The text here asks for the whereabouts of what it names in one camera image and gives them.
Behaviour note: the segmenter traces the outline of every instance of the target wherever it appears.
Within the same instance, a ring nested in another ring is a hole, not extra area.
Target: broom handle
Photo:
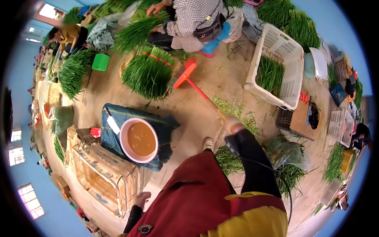
[[[218,115],[223,119],[225,120],[226,119],[226,116],[225,114],[213,103],[213,101],[211,101],[208,96],[206,94],[204,94],[204,92],[202,92],[202,90],[200,90],[199,87],[196,86],[195,83],[193,83],[188,77],[186,77],[186,81],[188,81],[189,84],[191,84],[191,86],[193,88],[195,88],[195,90],[197,92],[199,92],[199,94],[205,99],[207,100],[211,105],[212,107],[214,108],[214,110],[216,110],[216,112],[218,113]]]

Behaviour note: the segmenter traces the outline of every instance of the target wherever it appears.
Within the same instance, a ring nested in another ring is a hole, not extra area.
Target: knife
[[[108,119],[106,121],[108,122],[109,126],[111,127],[111,129],[114,131],[115,134],[119,134],[120,128],[117,126],[117,123],[112,117],[111,113],[109,113],[108,108],[104,107],[104,110],[106,114],[108,115]]]

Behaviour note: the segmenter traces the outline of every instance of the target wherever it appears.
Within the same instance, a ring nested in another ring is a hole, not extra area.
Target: orange liquid
[[[148,156],[155,150],[155,137],[151,129],[143,122],[132,124],[128,130],[128,143],[140,156]]]

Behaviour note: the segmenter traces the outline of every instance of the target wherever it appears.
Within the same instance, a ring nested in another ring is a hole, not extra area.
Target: yellow shirt
[[[252,197],[258,195],[269,195],[261,192],[245,192],[241,195],[233,194],[225,197],[231,200],[235,197]],[[285,237],[287,235],[287,214],[276,207],[263,206],[245,211],[240,216],[234,216],[217,228],[201,234],[200,237],[222,237],[222,236],[274,236]]]
[[[64,39],[58,39],[58,42],[62,47],[65,46],[66,43],[72,43],[75,37],[79,36],[81,27],[77,24],[68,24],[62,27],[61,32]]]

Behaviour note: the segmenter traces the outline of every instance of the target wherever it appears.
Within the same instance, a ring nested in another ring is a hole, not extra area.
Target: fanny pack
[[[224,22],[225,17],[220,13],[211,26],[196,29],[193,36],[195,36],[202,43],[213,41],[220,35],[222,28],[224,27]]]

